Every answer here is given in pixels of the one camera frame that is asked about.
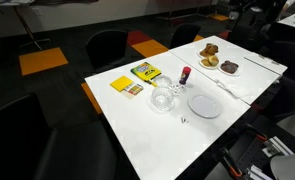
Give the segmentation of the clear cut-glass lid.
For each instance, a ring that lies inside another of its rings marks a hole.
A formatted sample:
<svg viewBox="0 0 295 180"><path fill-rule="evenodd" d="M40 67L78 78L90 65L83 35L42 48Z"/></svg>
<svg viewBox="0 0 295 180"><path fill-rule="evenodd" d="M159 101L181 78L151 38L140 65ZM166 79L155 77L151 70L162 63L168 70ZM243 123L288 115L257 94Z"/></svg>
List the clear cut-glass lid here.
<svg viewBox="0 0 295 180"><path fill-rule="evenodd" d="M155 77L154 82L158 87L169 87L172 85L172 80L165 75L159 75Z"/></svg>

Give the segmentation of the yellow marker pen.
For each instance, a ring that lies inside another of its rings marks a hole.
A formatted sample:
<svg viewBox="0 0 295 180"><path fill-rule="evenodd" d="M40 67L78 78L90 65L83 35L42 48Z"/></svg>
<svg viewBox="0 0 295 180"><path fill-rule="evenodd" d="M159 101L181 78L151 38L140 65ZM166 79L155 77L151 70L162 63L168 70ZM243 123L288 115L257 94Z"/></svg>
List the yellow marker pen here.
<svg viewBox="0 0 295 180"><path fill-rule="evenodd" d="M153 82L153 81L145 80L145 82L152 85L152 86L154 86L154 87L157 87L157 84L155 82Z"/></svg>

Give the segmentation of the watercolor paint set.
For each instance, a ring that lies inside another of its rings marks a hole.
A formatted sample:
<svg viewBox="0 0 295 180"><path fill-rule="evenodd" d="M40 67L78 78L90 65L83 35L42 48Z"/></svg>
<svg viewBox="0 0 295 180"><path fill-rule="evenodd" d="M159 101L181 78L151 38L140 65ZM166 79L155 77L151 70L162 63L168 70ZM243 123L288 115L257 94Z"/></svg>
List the watercolor paint set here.
<svg viewBox="0 0 295 180"><path fill-rule="evenodd" d="M136 83L132 83L130 85L128 85L125 89L123 89L121 91L121 93L131 99L133 97L135 97L138 93L140 93L143 90L143 87L139 84Z"/></svg>

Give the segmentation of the yellow Crayola marker box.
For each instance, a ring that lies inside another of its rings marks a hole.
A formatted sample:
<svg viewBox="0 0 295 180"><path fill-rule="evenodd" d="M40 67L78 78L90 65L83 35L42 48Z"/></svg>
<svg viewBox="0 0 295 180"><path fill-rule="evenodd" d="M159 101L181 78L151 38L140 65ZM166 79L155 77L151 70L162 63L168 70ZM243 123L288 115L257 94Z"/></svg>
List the yellow Crayola marker box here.
<svg viewBox="0 0 295 180"><path fill-rule="evenodd" d="M158 68L154 67L148 62L144 62L132 68L131 72L144 81L150 81L161 74L161 71Z"/></svg>

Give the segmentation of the yellow sticky note pad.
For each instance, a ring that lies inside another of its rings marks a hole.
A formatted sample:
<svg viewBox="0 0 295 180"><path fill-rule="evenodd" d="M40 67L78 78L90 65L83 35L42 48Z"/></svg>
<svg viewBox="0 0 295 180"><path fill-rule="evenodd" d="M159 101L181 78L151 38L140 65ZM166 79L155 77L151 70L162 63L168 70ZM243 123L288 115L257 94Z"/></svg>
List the yellow sticky note pad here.
<svg viewBox="0 0 295 180"><path fill-rule="evenodd" d="M132 83L132 80L129 79L126 76L121 76L115 81L111 82L110 85L116 89L117 91L122 91L125 89L127 86L129 86Z"/></svg>

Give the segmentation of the small white dice pieces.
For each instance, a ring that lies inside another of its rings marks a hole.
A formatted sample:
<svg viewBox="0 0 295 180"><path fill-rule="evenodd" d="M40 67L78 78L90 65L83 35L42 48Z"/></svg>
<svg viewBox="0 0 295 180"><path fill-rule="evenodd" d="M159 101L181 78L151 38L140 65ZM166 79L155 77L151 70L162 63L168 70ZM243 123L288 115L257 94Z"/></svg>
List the small white dice pieces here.
<svg viewBox="0 0 295 180"><path fill-rule="evenodd" d="M181 117L181 122L182 122L182 123L188 123L187 119L184 118L184 117Z"/></svg>

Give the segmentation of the white round plate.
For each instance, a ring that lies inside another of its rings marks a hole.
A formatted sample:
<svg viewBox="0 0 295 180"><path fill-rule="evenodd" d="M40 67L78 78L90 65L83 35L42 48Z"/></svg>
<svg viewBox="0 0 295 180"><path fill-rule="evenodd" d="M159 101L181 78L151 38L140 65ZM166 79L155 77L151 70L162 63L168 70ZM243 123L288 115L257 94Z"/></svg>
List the white round plate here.
<svg viewBox="0 0 295 180"><path fill-rule="evenodd" d="M203 118L215 118L220 115L220 104L206 95L194 95L188 99L189 108L198 116Z"/></svg>

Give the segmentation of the black chair far left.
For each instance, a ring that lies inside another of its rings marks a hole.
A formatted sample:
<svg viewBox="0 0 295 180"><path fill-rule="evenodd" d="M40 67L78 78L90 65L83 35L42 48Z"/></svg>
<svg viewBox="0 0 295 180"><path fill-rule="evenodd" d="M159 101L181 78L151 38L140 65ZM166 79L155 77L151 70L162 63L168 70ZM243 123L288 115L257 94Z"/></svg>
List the black chair far left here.
<svg viewBox="0 0 295 180"><path fill-rule="evenodd" d="M96 73L100 73L126 62L128 32L123 30L102 30L92 35L85 48Z"/></svg>

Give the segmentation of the black chair far middle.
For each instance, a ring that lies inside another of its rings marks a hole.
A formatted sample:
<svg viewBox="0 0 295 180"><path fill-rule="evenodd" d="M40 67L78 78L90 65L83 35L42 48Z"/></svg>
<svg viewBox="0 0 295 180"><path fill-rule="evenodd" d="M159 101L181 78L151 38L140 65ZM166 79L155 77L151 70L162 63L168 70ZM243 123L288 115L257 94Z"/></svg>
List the black chair far middle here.
<svg viewBox="0 0 295 180"><path fill-rule="evenodd" d="M195 24L181 24L172 35L170 48L176 48L194 41L201 27Z"/></svg>

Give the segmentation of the plate with croissant rolls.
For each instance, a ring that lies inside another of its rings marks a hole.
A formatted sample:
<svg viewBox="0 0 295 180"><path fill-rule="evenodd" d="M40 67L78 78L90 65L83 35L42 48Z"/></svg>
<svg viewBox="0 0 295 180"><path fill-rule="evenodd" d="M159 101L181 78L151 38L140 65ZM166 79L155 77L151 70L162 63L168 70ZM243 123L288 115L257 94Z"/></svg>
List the plate with croissant rolls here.
<svg viewBox="0 0 295 180"><path fill-rule="evenodd" d="M212 55L200 61L200 64L209 69L215 69L219 64L219 59L217 56Z"/></svg>

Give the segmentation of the plate with brown bread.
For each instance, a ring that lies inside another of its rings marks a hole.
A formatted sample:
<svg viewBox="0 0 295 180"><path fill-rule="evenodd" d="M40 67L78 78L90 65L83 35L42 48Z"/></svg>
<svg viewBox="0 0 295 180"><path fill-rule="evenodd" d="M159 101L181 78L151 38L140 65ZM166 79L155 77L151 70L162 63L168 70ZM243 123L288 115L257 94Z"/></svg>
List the plate with brown bread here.
<svg viewBox="0 0 295 180"><path fill-rule="evenodd" d="M199 52L200 56L210 57L215 55L218 52L218 46L212 43L207 43L206 47Z"/></svg>

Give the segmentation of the white paper napkins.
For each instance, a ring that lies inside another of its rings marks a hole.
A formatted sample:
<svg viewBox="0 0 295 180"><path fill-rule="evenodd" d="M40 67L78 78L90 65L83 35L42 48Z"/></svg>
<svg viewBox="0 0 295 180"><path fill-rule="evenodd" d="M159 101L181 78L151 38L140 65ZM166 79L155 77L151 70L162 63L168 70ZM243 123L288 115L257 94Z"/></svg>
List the white paper napkins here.
<svg viewBox="0 0 295 180"><path fill-rule="evenodd" d="M250 92L241 87L238 86L237 84L235 84L233 81L231 80L219 80L216 79L215 82L220 85L223 89L225 89L226 91L230 92L232 95L234 95L236 98L242 98L244 96L247 96L250 94Z"/></svg>

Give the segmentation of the plate with chocolate bread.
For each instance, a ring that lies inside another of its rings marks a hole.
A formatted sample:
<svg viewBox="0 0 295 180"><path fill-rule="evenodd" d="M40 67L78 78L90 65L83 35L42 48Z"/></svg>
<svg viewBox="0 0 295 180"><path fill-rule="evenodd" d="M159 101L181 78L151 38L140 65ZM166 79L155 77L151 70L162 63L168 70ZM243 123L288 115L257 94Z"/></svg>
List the plate with chocolate bread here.
<svg viewBox="0 0 295 180"><path fill-rule="evenodd" d="M230 76L238 76L241 74L241 69L239 67L239 65L237 63L234 63L232 61L226 60L224 61L219 67L218 69L226 74L226 75L230 75Z"/></svg>

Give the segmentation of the black chair near left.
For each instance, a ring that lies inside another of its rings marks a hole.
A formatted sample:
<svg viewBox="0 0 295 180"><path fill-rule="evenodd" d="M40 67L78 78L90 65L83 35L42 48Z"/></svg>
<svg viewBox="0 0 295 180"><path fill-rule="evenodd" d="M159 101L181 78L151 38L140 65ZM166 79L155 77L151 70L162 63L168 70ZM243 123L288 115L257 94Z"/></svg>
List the black chair near left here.
<svg viewBox="0 0 295 180"><path fill-rule="evenodd" d="M34 93L0 106L0 180L115 180L116 169L102 122L51 128Z"/></svg>

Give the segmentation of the black chair right side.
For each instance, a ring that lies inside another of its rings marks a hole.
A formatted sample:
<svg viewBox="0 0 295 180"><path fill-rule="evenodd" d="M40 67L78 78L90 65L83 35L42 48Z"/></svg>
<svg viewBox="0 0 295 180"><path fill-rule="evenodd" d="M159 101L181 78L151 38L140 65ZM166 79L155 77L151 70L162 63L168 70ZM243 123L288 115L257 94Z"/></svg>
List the black chair right side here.
<svg viewBox="0 0 295 180"><path fill-rule="evenodd" d="M251 105L252 108L275 123L295 115L295 83L281 80L280 85L280 90L266 107L261 107L257 103Z"/></svg>

